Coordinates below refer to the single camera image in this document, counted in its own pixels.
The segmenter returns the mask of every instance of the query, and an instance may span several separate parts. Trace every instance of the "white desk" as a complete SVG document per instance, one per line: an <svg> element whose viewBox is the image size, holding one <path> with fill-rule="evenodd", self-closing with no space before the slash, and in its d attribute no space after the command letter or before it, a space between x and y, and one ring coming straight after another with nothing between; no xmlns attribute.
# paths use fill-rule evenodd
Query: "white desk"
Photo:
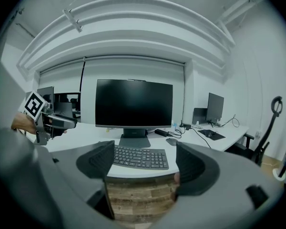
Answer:
<svg viewBox="0 0 286 229"><path fill-rule="evenodd" d="M219 134L225 136L223 139L213 141L199 133L204 139L207 140L212 149L218 151L227 150L249 129L246 126L239 126L236 128L230 123L226 124L222 128L212 128L210 125L203 125L203 128L218 131ZM106 128L98 128L95 127L95 125L78 123L75 129L70 129L66 134L58 136L54 139L50 139L45 147L49 150L49 152L55 152L87 146L99 141L114 140L115 144L118 145L122 133L123 129L114 129L106 132ZM31 141L35 140L35 135L27 134L27 137ZM119 178L143 178L164 176L178 172L178 167L176 164L176 147L171 146L166 142L167 137L151 133L148 135L148 139L151 144L150 148L165 149L169 165L168 170L142 170L113 165L108 173L108 176ZM178 141L197 144L209 148L205 141L200 138L194 130L186 131L182 135L182 138L178 139Z"/></svg>

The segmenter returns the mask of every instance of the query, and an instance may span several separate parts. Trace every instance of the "mouse pad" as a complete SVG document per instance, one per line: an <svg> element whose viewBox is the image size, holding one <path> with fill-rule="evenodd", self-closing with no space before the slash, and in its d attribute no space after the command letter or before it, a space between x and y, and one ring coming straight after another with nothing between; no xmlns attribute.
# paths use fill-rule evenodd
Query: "mouse pad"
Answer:
<svg viewBox="0 0 286 229"><path fill-rule="evenodd" d="M216 140L219 140L219 139L222 139L222 138L225 138L225 136L223 135L220 135L212 130L201 130L201 131L198 131L200 133L202 133L203 135L205 135L207 137L207 134L208 133L211 133L212 136L210 137L210 139L212 139L213 141L216 141Z"/></svg>

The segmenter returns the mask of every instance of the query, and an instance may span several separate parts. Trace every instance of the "keyboard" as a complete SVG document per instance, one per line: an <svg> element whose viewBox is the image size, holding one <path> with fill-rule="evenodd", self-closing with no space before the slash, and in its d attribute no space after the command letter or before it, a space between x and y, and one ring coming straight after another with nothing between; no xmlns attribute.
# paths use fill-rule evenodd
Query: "keyboard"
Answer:
<svg viewBox="0 0 286 229"><path fill-rule="evenodd" d="M114 145L113 164L135 169L168 170L164 149L131 148Z"/></svg>

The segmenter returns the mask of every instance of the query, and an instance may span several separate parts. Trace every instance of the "monitor stand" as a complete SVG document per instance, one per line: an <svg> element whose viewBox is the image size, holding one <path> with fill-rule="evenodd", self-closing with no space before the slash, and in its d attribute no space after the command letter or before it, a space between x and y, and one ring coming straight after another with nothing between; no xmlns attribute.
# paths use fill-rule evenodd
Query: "monitor stand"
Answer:
<svg viewBox="0 0 286 229"><path fill-rule="evenodd" d="M151 146L145 129L123 129L123 133L119 142L120 146L136 148Z"/></svg>

